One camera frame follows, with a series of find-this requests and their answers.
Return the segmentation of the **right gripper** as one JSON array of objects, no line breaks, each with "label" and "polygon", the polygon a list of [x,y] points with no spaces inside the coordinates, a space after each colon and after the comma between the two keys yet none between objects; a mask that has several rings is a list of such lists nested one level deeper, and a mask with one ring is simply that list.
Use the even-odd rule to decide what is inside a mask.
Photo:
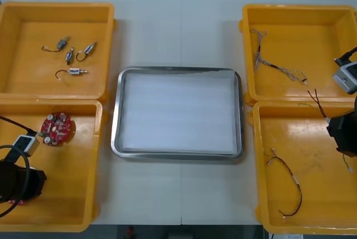
[{"label": "right gripper", "polygon": [[338,152],[348,157],[356,157],[356,113],[354,111],[331,118],[327,131],[329,136],[334,138]]}]

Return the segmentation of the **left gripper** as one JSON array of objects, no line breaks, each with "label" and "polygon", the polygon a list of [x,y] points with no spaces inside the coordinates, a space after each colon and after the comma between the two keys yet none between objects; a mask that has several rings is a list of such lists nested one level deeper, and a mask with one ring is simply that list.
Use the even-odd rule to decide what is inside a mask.
[{"label": "left gripper", "polygon": [[44,171],[30,168],[30,179],[23,196],[20,196],[26,179],[26,168],[1,161],[1,203],[20,199],[20,203],[37,198],[47,176]]}]

